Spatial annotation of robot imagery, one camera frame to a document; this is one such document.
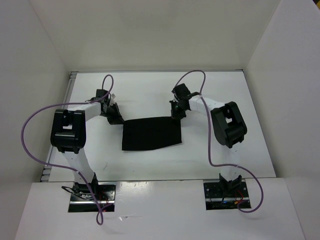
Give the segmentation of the black skirt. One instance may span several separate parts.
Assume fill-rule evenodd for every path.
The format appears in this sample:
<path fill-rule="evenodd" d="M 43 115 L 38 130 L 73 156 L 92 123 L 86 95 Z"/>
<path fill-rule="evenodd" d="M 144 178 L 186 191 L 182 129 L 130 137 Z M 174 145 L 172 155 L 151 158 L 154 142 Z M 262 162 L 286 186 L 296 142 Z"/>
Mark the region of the black skirt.
<path fill-rule="evenodd" d="M 181 122 L 170 116 L 126 120 L 123 151 L 151 151 L 182 143 Z"/>

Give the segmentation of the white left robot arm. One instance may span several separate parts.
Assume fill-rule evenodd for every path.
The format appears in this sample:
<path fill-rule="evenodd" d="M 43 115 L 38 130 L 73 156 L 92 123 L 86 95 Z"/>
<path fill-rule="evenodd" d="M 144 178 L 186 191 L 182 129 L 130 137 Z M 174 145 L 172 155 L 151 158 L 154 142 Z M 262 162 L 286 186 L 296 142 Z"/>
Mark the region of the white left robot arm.
<path fill-rule="evenodd" d="M 73 171 L 73 193 L 81 192 L 88 200 L 96 199 L 100 188 L 84 149 L 86 122 L 98 116 L 107 118 L 110 125 L 122 125 L 125 122 L 116 102 L 95 102 L 71 109 L 57 109 L 50 135 L 51 145 L 62 153 Z"/>

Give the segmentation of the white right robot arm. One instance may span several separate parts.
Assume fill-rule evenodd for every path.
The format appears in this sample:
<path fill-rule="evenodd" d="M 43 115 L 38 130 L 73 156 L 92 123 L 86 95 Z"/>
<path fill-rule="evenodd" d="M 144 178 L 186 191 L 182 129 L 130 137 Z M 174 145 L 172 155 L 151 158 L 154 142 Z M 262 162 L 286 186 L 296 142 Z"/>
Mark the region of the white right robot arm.
<path fill-rule="evenodd" d="M 170 101 L 171 117 L 181 120 L 186 117 L 186 111 L 196 111 L 207 117 L 208 123 L 208 161 L 215 168 L 221 168 L 219 173 L 219 191 L 229 197 L 241 185 L 242 176 L 236 168 L 239 167 L 239 148 L 248 132 L 238 105 L 231 101 L 222 103 L 202 95 L 182 97 Z M 220 144 L 224 152 L 221 163 L 212 161 L 212 136 Z"/>

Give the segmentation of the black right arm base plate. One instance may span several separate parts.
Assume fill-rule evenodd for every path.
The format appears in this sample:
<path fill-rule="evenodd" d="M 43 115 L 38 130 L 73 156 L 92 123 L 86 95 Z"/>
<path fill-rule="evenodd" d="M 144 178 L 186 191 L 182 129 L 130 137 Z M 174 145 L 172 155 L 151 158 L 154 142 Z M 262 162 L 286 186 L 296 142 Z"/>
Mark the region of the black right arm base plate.
<path fill-rule="evenodd" d="M 237 209 L 250 209 L 251 203 L 247 184 L 242 181 L 236 190 L 223 193 L 218 181 L 205 181 L 203 183 L 205 207 L 207 211 Z"/>

